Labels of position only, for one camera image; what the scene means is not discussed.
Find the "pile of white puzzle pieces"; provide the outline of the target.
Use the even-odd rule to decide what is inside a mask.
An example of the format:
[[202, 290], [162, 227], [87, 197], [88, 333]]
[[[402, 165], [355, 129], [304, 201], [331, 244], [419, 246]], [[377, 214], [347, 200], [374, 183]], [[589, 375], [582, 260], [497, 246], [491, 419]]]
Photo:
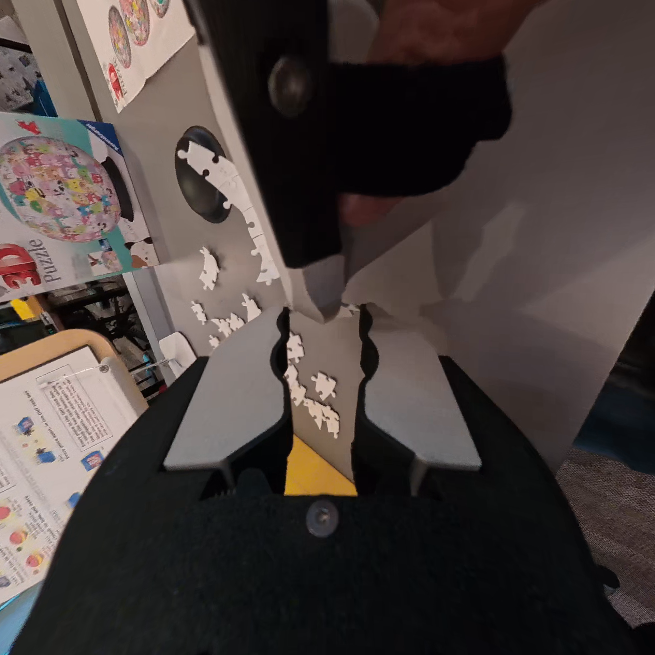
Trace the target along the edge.
[[257, 301], [242, 293], [247, 321], [232, 312], [229, 318], [212, 320], [225, 337], [216, 342], [192, 399], [178, 436], [189, 434], [194, 443], [237, 449], [260, 438], [286, 415], [283, 385], [294, 406], [315, 407], [312, 417], [319, 427], [332, 424], [339, 433], [339, 415], [325, 402], [336, 397], [337, 381], [324, 372], [311, 380], [320, 403], [307, 398], [307, 387], [299, 381], [298, 365], [305, 356], [302, 337], [290, 333], [282, 344], [278, 321], [282, 308], [261, 310]]

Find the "person's dark trousers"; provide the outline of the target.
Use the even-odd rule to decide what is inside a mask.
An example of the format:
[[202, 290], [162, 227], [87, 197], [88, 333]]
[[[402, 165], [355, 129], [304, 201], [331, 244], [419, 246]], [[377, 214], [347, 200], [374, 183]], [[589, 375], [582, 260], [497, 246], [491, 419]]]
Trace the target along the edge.
[[574, 446], [654, 475], [654, 360], [619, 359]]

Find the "joined white puzzle strip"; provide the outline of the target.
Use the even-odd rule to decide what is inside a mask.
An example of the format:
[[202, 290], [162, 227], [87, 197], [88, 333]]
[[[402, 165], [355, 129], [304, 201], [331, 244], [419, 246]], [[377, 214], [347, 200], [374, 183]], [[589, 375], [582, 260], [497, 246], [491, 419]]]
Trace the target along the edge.
[[203, 290], [214, 291], [220, 272], [218, 260], [205, 246], [201, 247], [200, 253], [203, 257], [203, 265], [199, 280], [202, 283]]

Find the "white metal stand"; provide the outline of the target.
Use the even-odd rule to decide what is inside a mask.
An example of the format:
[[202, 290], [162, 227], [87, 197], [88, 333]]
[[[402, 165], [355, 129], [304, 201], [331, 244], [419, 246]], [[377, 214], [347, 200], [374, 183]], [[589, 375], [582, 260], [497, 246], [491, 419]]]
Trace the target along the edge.
[[159, 340], [162, 359], [166, 360], [163, 367], [170, 371], [175, 380], [198, 359], [191, 344], [181, 332], [173, 332]]

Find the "person's right hand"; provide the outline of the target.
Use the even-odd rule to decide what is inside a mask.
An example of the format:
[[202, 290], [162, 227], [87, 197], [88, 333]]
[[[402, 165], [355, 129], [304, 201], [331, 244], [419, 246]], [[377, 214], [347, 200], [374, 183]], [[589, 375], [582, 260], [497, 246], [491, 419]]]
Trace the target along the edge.
[[386, 1], [367, 65], [479, 63], [504, 53], [542, 1]]

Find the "black round puzzle stand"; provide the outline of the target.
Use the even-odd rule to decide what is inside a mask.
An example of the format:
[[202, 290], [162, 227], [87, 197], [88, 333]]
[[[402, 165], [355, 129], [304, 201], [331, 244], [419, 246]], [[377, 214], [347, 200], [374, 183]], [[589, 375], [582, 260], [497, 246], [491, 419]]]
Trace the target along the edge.
[[[187, 151], [189, 144], [200, 145], [212, 152], [213, 159], [224, 156], [223, 147], [209, 130], [202, 126], [188, 127], [176, 144], [176, 152]], [[189, 207], [205, 221], [223, 223], [231, 209], [225, 207], [227, 198], [197, 173], [184, 159], [175, 155], [175, 170], [179, 189]]]

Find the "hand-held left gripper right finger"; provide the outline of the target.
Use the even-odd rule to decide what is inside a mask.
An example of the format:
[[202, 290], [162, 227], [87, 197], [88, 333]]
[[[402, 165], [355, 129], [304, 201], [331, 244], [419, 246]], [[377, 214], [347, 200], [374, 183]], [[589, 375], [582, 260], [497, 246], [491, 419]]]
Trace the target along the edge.
[[416, 496], [432, 471], [482, 462], [437, 348], [416, 327], [360, 307], [353, 476], [360, 496]]

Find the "colourful puzzle box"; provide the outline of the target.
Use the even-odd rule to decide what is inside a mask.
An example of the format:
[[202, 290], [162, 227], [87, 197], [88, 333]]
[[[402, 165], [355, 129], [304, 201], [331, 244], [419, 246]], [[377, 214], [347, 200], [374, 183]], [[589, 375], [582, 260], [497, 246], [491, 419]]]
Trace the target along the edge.
[[1, 113], [1, 302], [159, 263], [112, 124]]

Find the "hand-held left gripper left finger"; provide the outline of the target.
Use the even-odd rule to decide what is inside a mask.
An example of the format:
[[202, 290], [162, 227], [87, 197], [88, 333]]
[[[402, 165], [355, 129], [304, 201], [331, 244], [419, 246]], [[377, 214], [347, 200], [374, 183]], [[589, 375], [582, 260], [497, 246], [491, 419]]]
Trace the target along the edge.
[[286, 487], [292, 449], [291, 399], [284, 373], [290, 311], [271, 307], [209, 356], [164, 459], [167, 472], [212, 471], [235, 489], [258, 470], [274, 494]]

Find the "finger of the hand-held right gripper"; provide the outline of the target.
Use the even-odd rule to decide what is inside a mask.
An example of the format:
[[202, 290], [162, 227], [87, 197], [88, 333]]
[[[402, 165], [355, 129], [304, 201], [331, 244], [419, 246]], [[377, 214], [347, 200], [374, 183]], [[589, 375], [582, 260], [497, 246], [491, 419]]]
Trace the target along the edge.
[[253, 203], [290, 308], [317, 323], [329, 322], [339, 312], [346, 286], [345, 257], [343, 254], [337, 254], [301, 268], [289, 268], [283, 262], [274, 226], [268, 215], [268, 207], [258, 186], [258, 179], [241, 136], [222, 74], [209, 46], [198, 45], [198, 48], [202, 73], [217, 125]]

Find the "white paper instruction sheet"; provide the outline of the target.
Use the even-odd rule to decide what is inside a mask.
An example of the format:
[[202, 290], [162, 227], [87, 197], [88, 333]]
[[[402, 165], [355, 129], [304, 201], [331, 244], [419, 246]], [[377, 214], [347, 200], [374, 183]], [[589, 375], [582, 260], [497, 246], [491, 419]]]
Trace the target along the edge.
[[194, 36], [183, 1], [78, 1], [77, 5], [118, 113]]

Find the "yellow plastic bin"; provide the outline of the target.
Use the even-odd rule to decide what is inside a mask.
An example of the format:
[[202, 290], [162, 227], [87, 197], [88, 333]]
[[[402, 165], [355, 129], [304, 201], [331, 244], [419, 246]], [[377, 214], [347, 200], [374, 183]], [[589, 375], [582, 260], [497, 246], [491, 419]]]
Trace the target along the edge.
[[297, 436], [286, 471], [285, 496], [357, 496], [354, 484]]

